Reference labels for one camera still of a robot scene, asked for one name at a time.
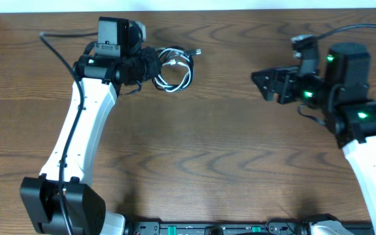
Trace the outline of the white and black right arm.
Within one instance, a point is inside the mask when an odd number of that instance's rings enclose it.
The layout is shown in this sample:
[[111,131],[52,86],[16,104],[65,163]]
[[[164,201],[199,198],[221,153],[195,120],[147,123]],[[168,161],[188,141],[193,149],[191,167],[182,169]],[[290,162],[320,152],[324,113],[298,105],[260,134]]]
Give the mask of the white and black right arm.
[[371,56],[355,42],[332,45],[326,72],[319,77],[317,62],[309,66],[275,67],[251,74],[266,101],[301,101],[320,109],[320,122],[336,139],[362,191],[376,233],[376,101],[368,97]]

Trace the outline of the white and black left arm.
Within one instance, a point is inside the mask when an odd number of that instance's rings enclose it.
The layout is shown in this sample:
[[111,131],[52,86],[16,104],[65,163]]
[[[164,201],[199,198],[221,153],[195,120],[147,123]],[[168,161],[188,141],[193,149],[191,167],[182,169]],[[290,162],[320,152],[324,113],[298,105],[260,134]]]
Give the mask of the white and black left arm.
[[146,28],[124,18],[99,18],[97,40],[67,69],[72,97],[59,138],[36,178],[20,196],[39,234],[124,234],[125,216],[109,212],[93,189],[102,130],[122,86],[140,87],[161,70],[155,49],[143,47]]

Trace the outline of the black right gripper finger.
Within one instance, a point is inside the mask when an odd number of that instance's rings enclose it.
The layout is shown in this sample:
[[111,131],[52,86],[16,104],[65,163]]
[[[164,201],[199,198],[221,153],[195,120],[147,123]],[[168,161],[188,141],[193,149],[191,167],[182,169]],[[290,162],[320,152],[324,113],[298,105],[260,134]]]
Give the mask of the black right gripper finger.
[[251,74],[251,79],[256,85],[272,85],[280,70],[280,67],[275,67],[253,72]]
[[255,80],[255,84],[265,101],[273,101],[275,95],[275,82],[273,80]]

